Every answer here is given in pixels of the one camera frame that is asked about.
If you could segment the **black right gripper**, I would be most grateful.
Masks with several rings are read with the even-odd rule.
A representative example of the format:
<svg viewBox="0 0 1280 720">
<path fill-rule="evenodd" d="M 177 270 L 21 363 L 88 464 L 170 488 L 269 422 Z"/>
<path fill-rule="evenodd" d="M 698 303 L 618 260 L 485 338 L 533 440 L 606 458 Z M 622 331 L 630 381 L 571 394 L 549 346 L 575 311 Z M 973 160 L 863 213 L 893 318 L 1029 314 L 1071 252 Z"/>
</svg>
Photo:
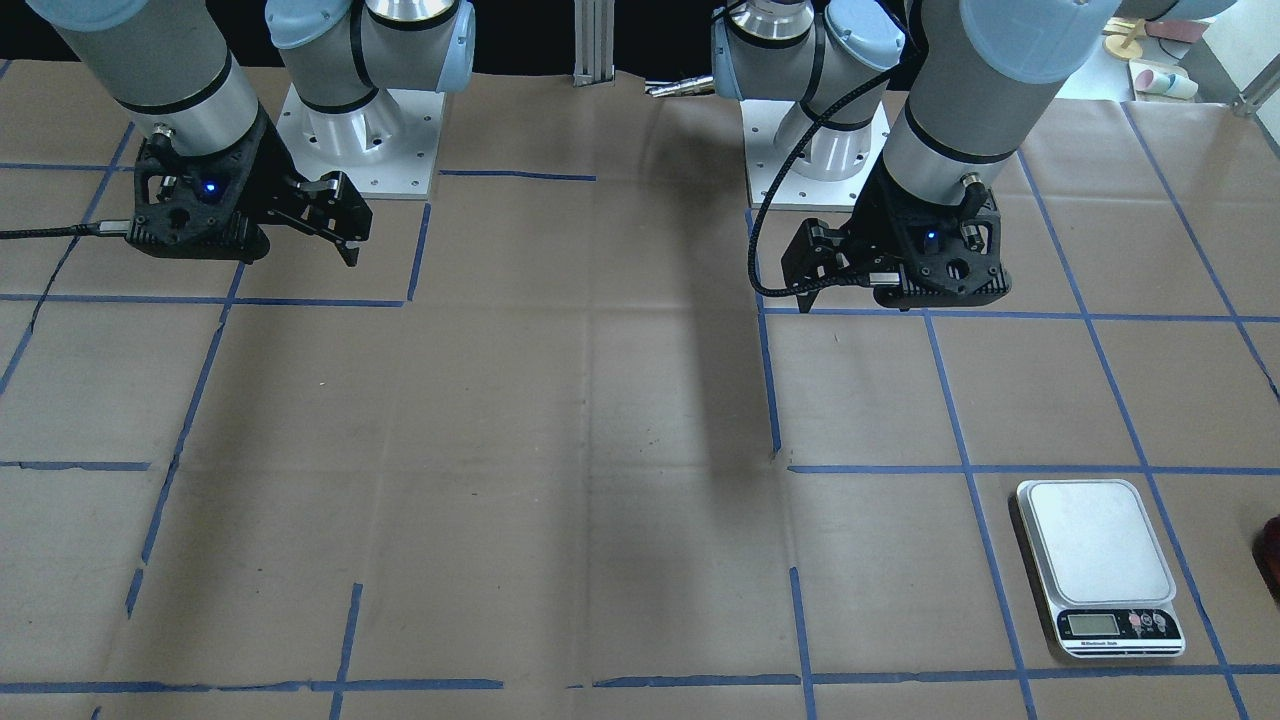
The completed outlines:
<svg viewBox="0 0 1280 720">
<path fill-rule="evenodd" d="M 361 243 L 369 241 L 372 210 L 351 178 L 340 170 L 316 181 L 298 173 L 264 108 L 259 108 L 244 141 L 244 187 L 232 224 L 236 249 L 268 251 L 269 238 L 261 227 L 288 225 L 328 241 L 347 266 L 357 266 Z"/>
</svg>

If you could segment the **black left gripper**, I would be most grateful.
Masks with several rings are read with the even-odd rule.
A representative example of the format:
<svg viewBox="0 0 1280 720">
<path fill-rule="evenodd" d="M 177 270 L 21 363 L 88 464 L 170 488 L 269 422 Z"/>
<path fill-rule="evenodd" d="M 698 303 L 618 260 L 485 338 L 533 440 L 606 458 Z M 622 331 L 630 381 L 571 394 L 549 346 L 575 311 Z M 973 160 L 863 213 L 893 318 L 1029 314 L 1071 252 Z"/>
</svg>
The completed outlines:
<svg viewBox="0 0 1280 720">
<path fill-rule="evenodd" d="M 817 295 L 829 287 L 872 287 L 874 272 L 899 272 L 922 283 L 920 263 L 913 256 L 908 225 L 925 219 L 925 200 L 905 190 L 876 160 L 841 228 L 805 219 L 781 258 L 783 287 L 792 296 Z M 844 254 L 847 265 L 840 263 Z"/>
</svg>

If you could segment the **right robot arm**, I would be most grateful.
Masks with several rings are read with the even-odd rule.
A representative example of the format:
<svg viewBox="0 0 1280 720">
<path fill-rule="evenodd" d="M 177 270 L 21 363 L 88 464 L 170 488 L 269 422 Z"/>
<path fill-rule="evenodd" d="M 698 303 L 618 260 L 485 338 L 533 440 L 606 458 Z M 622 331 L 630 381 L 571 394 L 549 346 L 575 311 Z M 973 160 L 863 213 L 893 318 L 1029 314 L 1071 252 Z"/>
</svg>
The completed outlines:
<svg viewBox="0 0 1280 720">
<path fill-rule="evenodd" d="M 412 154 L 396 92 L 453 94 L 474 68 L 470 1 L 269 1 L 270 40 L 301 102 L 298 137 L 326 172 L 298 169 L 201 1 L 33 1 L 32 10 L 127 110 L 141 135 L 134 209 L 79 225 L 161 259 L 250 264 L 288 225 L 355 266 L 372 210 L 357 167 Z"/>
</svg>

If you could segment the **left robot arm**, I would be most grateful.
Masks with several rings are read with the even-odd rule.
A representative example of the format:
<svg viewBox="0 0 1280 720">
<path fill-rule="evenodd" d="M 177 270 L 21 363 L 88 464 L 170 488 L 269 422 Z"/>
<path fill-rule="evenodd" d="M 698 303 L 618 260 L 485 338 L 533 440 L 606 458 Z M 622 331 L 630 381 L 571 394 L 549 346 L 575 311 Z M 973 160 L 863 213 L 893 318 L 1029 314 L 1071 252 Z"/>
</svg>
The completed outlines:
<svg viewBox="0 0 1280 720">
<path fill-rule="evenodd" d="M 1199 20 L 1225 1 L 736 1 L 712 20 L 716 92 L 790 101 L 786 174 L 822 131 L 868 129 L 901 64 L 914 82 L 851 217 L 805 220 L 764 297 L 808 311 L 833 286 L 872 288 L 884 307 L 978 307 L 1012 282 L 1000 259 L 992 184 L 1114 17 Z"/>
</svg>

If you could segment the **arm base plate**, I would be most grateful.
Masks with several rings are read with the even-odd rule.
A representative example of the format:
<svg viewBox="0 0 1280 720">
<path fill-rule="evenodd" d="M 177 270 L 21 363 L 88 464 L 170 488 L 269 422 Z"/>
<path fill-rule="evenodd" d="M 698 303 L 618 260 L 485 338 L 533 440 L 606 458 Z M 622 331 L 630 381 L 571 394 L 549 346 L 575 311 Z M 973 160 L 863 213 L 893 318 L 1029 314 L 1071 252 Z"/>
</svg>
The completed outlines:
<svg viewBox="0 0 1280 720">
<path fill-rule="evenodd" d="M 366 199 L 428 200 L 447 94 L 381 90 L 357 110 L 326 114 L 289 87 L 276 129 L 296 169 L 311 181 L 346 173 Z"/>
<path fill-rule="evenodd" d="M 758 209 L 795 142 L 810 126 L 796 102 L 740 102 L 750 208 Z M 851 211 L 890 135 L 881 102 L 860 129 L 820 128 L 791 165 L 773 209 Z"/>
</svg>

